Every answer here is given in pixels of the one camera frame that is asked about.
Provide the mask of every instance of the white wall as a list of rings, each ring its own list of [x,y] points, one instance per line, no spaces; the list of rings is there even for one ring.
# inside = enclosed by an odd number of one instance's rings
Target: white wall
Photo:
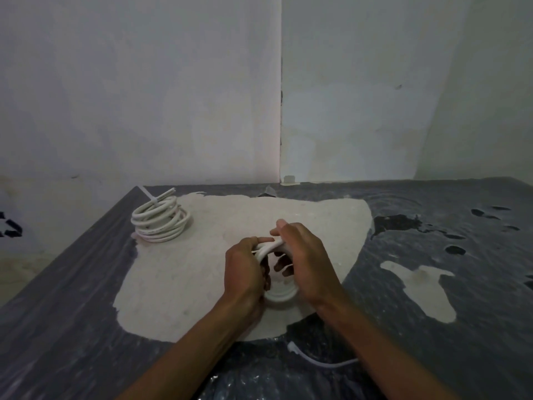
[[[283,0],[281,178],[412,178],[471,0]]]
[[[35,249],[63,250],[137,183],[277,182],[280,10],[1,0],[0,187]]]
[[[416,175],[533,184],[533,0],[474,0]]]

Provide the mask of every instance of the hand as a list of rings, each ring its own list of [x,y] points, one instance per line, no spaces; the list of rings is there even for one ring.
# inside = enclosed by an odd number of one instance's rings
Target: hand
[[[268,263],[260,266],[252,254],[258,243],[273,242],[271,237],[246,237],[226,251],[224,294],[221,302],[238,306],[251,320],[261,315],[263,293],[270,288]]]
[[[293,253],[294,280],[303,297],[320,313],[320,308],[338,300],[344,301],[347,295],[331,265],[330,258],[322,241],[301,223],[287,223],[283,219],[276,222],[270,231],[273,236],[281,236]],[[274,270],[279,272],[288,261],[281,257]],[[291,274],[290,267],[283,275]]]

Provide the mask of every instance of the white circular object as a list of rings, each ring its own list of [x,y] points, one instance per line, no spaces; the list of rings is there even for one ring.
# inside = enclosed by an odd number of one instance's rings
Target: white circular object
[[[257,251],[254,254],[257,261],[261,263],[261,261],[270,253],[281,252],[283,254],[286,254],[290,257],[290,259],[293,258],[293,254],[290,251],[290,248],[287,244],[281,239],[276,240],[275,242],[262,242],[257,245]],[[265,292],[265,299],[272,303],[283,303],[291,300],[296,294],[298,293],[298,287],[296,283],[294,283],[294,280],[292,282],[287,283],[286,285],[283,285],[281,288],[279,288],[279,284],[276,287],[277,289],[270,289],[269,291]]]
[[[191,214],[177,203],[177,197],[171,196],[176,191],[172,188],[153,201],[139,206],[132,213],[131,222],[139,237],[147,242],[161,243],[179,236]]]

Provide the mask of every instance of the white power cord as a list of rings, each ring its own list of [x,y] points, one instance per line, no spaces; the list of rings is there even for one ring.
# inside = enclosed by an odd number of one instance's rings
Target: white power cord
[[[137,235],[151,243],[167,242],[179,236],[191,214],[183,209],[177,203],[177,197],[172,195],[176,188],[171,188],[158,197],[154,197],[143,186],[139,188],[148,196],[150,202],[139,206],[132,213],[131,222]]]
[[[294,343],[294,341],[291,341],[289,344],[287,344],[287,349],[289,350],[289,352],[291,352],[291,353],[294,352],[294,353],[298,354],[299,356],[301,356],[302,358],[304,358],[307,362],[310,362],[313,365],[319,366],[321,368],[329,368],[329,369],[340,368],[341,366],[346,366],[346,365],[350,365],[350,364],[354,364],[356,362],[359,362],[359,360],[357,358],[350,359],[349,361],[340,362],[338,364],[325,364],[323,362],[318,362],[318,361],[315,361],[313,358],[305,355],[303,353],[303,351],[297,347],[297,345]]]

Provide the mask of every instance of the cable coil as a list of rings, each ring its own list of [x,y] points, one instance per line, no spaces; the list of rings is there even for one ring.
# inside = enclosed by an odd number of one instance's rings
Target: cable coil
[[[171,188],[157,198],[144,187],[141,190],[150,197],[150,202],[139,206],[132,213],[131,223],[135,226],[137,235],[151,243],[163,243],[179,236],[191,214],[172,195],[176,188]]]

